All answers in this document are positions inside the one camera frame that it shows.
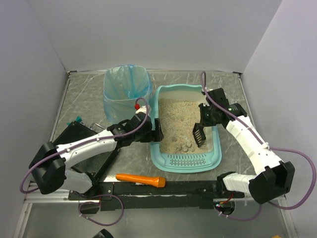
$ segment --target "litter box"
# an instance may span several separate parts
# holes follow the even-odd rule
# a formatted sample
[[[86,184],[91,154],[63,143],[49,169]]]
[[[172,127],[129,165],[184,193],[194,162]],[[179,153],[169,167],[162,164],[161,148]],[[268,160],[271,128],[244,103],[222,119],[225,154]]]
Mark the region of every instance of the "litter box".
[[[159,118],[159,99],[205,103],[200,85],[174,84],[160,86],[150,99],[152,111],[150,117],[155,126],[154,118]],[[221,161],[221,147],[216,126],[205,127],[207,146],[211,151],[199,154],[167,154],[160,151],[160,142],[151,142],[151,159],[160,170],[174,173],[198,173],[216,168]]]

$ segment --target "trash can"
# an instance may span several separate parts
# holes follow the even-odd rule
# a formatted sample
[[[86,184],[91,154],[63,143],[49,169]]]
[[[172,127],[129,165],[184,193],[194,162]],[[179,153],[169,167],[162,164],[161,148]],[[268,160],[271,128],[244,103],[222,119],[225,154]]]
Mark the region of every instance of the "trash can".
[[[106,71],[104,78],[104,112],[110,123],[131,119],[135,115],[135,100],[147,102],[152,92],[148,71],[138,65],[123,65]]]

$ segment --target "teal plastic rim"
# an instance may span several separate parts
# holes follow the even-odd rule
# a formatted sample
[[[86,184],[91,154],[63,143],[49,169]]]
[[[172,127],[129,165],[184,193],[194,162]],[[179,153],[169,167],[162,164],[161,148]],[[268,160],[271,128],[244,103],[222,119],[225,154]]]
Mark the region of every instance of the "teal plastic rim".
[[[173,84],[160,86],[150,99],[152,108],[150,117],[155,126],[154,118],[159,118],[159,93],[174,91],[190,91],[201,93],[200,85]],[[151,142],[151,159],[160,170],[173,173],[199,173],[216,168],[221,162],[221,146],[216,126],[212,129],[213,150],[200,154],[167,154],[159,150],[159,142]]]

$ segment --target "orange tube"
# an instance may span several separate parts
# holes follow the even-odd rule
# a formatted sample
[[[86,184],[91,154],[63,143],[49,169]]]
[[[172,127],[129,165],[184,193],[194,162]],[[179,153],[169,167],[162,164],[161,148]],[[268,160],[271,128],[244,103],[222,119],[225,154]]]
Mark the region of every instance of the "orange tube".
[[[139,182],[143,184],[148,184],[154,187],[164,187],[166,182],[165,178],[163,177],[148,177],[148,176],[140,176],[140,175],[117,174],[115,178],[121,181]]]

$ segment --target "red cap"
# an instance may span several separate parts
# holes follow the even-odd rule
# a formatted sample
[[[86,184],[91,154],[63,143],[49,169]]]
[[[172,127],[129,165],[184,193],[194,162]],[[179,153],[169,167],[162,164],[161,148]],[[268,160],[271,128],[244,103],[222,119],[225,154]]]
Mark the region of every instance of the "red cap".
[[[139,110],[140,109],[140,105],[136,104],[136,105],[134,105],[134,108],[135,108],[135,110]]]

